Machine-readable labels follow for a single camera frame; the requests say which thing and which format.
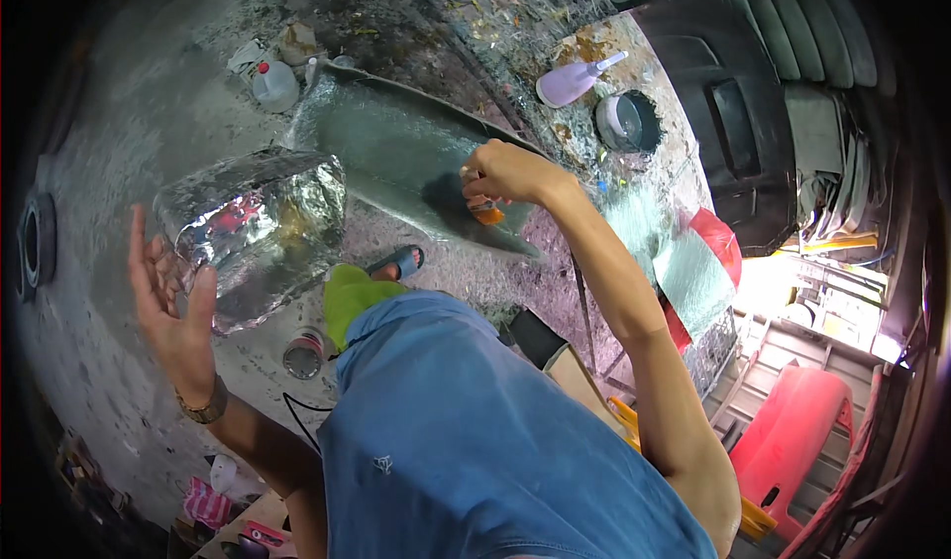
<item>purple spray bottle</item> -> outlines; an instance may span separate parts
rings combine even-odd
[[[554,68],[538,79],[535,91],[541,101],[553,109],[564,107],[588,92],[598,76],[626,56],[628,52],[622,51],[601,61],[578,61]]]

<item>blue sandal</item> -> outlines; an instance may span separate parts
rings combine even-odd
[[[416,264],[416,261],[413,260],[413,250],[420,252],[419,264]],[[419,245],[406,245],[405,247],[400,247],[392,255],[384,257],[376,264],[367,268],[364,272],[366,272],[366,274],[369,276],[373,276],[373,273],[383,266],[386,266],[387,264],[396,264],[397,268],[399,268],[397,280],[409,279],[417,272],[417,270],[422,268],[422,264],[425,259],[426,256],[422,252],[422,247]]]

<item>green shorts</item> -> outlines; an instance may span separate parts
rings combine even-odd
[[[375,304],[409,291],[398,282],[372,280],[362,268],[339,264],[330,269],[330,279],[323,283],[323,318],[327,336],[337,351],[347,348],[347,328],[357,316]]]

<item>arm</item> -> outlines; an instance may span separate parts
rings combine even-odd
[[[169,380],[189,408],[201,409],[215,386],[211,319],[215,313],[215,269],[202,268],[188,297],[188,315],[179,316],[180,290],[172,258],[159,236],[145,244],[146,220],[134,206],[128,254],[129,281],[135,292],[139,327],[156,351]],[[291,431],[244,400],[230,394],[224,414],[208,431],[251,465],[284,499],[302,559],[327,556],[327,512],[322,462],[317,452]]]
[[[648,280],[577,179],[538,155],[491,140],[466,163],[485,176],[463,194],[544,207],[572,248],[614,336],[631,360],[644,457],[680,495],[725,557],[740,522],[740,493],[726,450],[707,423]]]

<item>foot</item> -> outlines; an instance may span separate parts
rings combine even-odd
[[[420,250],[413,249],[413,261],[417,266],[420,265]],[[372,275],[370,275],[372,280],[388,280],[390,282],[399,282],[399,266],[395,262],[386,264]]]

